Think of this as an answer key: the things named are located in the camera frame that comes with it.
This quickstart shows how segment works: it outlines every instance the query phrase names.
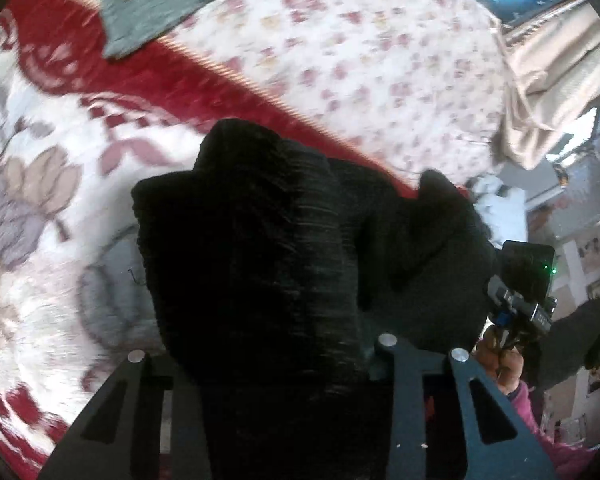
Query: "pink sleeve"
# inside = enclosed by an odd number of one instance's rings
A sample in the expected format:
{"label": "pink sleeve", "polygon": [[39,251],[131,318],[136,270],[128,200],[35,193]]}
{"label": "pink sleeve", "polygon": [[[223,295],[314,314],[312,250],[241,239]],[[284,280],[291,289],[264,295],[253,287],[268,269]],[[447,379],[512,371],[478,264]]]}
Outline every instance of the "pink sleeve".
{"label": "pink sleeve", "polygon": [[525,425],[534,434],[544,452],[551,459],[558,478],[560,480],[576,480],[586,466],[589,465],[595,452],[567,446],[566,444],[556,444],[552,438],[540,431],[531,412],[529,389],[524,382],[521,381],[518,395],[511,403]]}

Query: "poster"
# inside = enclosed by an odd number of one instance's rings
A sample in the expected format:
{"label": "poster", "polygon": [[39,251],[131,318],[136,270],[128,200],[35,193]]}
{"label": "poster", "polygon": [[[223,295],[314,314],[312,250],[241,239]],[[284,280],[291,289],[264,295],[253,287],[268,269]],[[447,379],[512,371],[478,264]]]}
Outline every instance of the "poster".
{"label": "poster", "polygon": [[576,237],[580,264],[585,275],[600,267],[600,240],[595,229],[590,229]]}

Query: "red and white blanket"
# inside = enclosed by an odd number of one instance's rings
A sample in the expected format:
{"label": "red and white blanket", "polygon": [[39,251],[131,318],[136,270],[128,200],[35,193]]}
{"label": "red and white blanket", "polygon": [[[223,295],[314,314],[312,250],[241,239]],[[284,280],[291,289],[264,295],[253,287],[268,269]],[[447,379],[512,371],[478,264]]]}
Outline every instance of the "red and white blanket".
{"label": "red and white blanket", "polygon": [[503,61],[474,0],[217,0],[102,59],[99,0],[0,14],[0,453],[23,480],[129,350],[159,351],[130,189],[220,118],[390,174],[493,169]]}

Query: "hand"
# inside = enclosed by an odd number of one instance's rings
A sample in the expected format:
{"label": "hand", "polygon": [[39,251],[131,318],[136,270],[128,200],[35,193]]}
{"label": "hand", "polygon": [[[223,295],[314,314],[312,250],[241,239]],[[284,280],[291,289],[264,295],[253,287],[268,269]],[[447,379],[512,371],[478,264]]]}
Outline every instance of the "hand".
{"label": "hand", "polygon": [[505,395],[508,395],[520,386],[522,368],[525,365],[517,348],[499,351],[493,327],[484,333],[484,338],[478,341],[474,358],[487,372],[487,375],[496,381],[496,386]]}

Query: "black metal bracket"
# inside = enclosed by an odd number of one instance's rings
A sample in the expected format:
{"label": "black metal bracket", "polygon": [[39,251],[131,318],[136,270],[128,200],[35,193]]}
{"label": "black metal bracket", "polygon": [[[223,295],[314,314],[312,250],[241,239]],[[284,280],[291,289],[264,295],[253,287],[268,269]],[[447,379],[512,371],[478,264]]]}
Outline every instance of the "black metal bracket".
{"label": "black metal bracket", "polygon": [[[418,350],[392,334],[382,334],[376,353],[391,357],[394,372],[394,418],[386,480],[424,480],[427,477],[424,376],[449,371],[456,383],[461,410],[467,456],[465,480],[494,478],[494,474],[499,480],[557,478],[548,456],[509,400],[466,350],[455,349],[445,356]],[[510,424],[513,431],[509,431],[507,440],[484,442],[475,404],[477,388],[488,394]]]}
{"label": "black metal bracket", "polygon": [[211,480],[197,386],[167,355],[134,350],[58,443],[38,480],[155,480],[165,390],[173,391],[171,477]]}

